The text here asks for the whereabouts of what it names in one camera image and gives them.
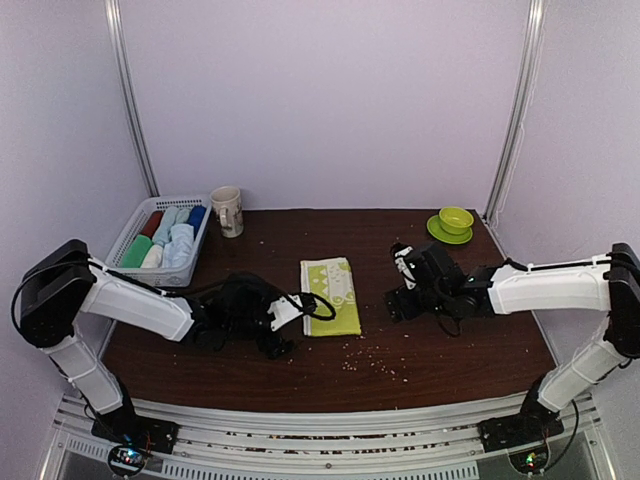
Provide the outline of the yellow green patterned towel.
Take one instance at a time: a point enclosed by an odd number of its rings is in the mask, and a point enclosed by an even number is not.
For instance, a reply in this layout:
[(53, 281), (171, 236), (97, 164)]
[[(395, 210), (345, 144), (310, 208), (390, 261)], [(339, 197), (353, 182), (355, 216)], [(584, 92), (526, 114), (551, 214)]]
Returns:
[(300, 283), (303, 292), (319, 295), (336, 312), (332, 320), (305, 316), (305, 336), (359, 336), (362, 333), (351, 265), (345, 257), (301, 260)]

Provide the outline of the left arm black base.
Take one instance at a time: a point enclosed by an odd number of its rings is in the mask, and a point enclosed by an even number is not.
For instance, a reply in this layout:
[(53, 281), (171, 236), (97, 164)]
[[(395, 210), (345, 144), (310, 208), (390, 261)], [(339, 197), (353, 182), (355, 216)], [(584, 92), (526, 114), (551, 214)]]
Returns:
[(91, 434), (111, 442), (134, 446), (151, 453), (171, 454), (177, 440), (176, 423), (149, 417), (99, 415)]

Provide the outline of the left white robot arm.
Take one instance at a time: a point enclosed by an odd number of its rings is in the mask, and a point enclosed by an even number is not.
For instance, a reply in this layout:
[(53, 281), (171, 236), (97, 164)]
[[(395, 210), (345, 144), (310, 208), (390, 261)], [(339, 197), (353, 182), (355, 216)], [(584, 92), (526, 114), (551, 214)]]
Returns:
[(123, 444), (144, 433), (123, 382), (84, 342), (76, 326), (94, 314), (166, 340), (219, 351), (232, 334), (256, 340), (269, 358), (286, 354), (280, 328), (305, 315), (309, 302), (253, 274), (232, 274), (200, 297), (146, 285), (94, 259), (73, 239), (32, 267), (16, 287), (10, 315), (15, 330), (45, 353), (85, 398), (95, 420)]

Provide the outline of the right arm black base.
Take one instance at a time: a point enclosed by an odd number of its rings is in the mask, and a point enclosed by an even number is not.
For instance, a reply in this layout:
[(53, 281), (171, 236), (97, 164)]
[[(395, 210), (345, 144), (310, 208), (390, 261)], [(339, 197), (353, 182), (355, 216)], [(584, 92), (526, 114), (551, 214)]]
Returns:
[(538, 419), (520, 414), (490, 418), (480, 422), (477, 427), (486, 453), (542, 443), (549, 437), (564, 432), (560, 420), (543, 424)]

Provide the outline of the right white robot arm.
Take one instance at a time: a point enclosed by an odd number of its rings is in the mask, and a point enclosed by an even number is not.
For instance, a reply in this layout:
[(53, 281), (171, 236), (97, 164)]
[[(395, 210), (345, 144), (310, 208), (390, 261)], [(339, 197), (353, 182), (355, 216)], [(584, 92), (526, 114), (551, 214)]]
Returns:
[(568, 320), (574, 353), (529, 389), (512, 430), (519, 440), (535, 440), (577, 396), (611, 371), (639, 357), (639, 257), (626, 243), (587, 259), (520, 264), (463, 272), (438, 243), (390, 249), (403, 286), (385, 302), (393, 321), (424, 314), (460, 323), (531, 312), (538, 320)]

